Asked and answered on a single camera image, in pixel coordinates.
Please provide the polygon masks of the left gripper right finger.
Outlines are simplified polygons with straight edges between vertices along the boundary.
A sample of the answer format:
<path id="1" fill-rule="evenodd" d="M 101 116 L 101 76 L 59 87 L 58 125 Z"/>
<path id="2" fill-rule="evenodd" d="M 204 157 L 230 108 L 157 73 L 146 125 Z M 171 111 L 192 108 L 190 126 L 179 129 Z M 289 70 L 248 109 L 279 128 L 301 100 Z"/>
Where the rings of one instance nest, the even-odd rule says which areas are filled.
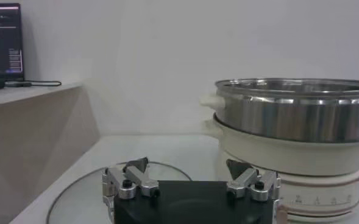
<path id="1" fill-rule="evenodd" d="M 252 200 L 280 200 L 281 178 L 278 173 L 266 170 L 260 173 L 249 163 L 228 159 L 227 168 L 232 180 L 227 182 L 227 196 L 236 200 L 245 197 L 247 192 Z"/>

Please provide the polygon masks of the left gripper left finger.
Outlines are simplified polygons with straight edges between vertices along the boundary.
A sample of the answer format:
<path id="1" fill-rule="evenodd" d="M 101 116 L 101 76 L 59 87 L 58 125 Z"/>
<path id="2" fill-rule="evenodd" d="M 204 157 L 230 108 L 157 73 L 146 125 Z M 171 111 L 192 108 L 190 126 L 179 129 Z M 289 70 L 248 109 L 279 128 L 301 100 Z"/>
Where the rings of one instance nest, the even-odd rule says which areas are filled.
<path id="1" fill-rule="evenodd" d="M 107 167 L 102 171 L 102 200 L 107 206 L 108 213 L 114 213 L 115 198 L 132 200 L 137 192 L 148 198 L 160 196 L 160 186 L 157 180 L 149 178 L 146 173 L 149 160 L 144 157 L 128 161 L 122 169 Z"/>

